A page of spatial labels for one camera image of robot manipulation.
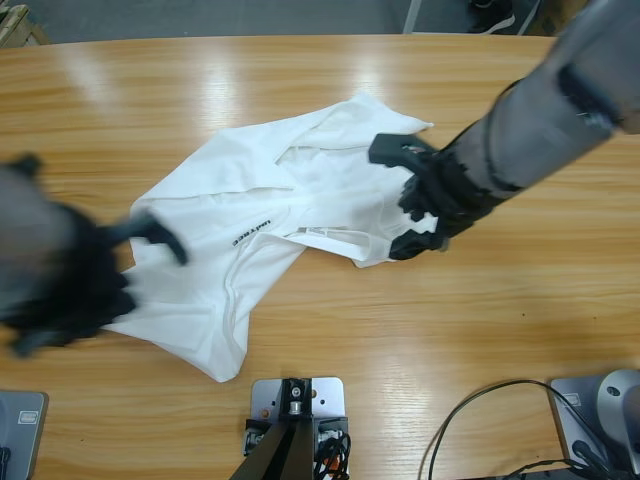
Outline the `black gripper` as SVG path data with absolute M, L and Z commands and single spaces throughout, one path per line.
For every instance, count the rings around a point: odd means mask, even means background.
M 69 216 L 71 246 L 59 255 L 59 270 L 42 292 L 19 303 L 5 320 L 15 333 L 10 348 L 18 357 L 94 337 L 136 308 L 114 253 L 125 241 L 142 238 L 162 244 L 180 265 L 189 261 L 179 239 L 149 211 L 135 213 L 115 226 L 100 226 L 80 212 Z
M 403 167 L 412 172 L 399 206 L 418 222 L 437 219 L 434 232 L 408 230 L 396 237 L 389 258 L 409 260 L 425 251 L 443 251 L 449 240 L 489 215 L 503 201 L 473 184 L 454 153 L 439 151 L 415 135 L 379 133 L 368 149 L 372 164 Z

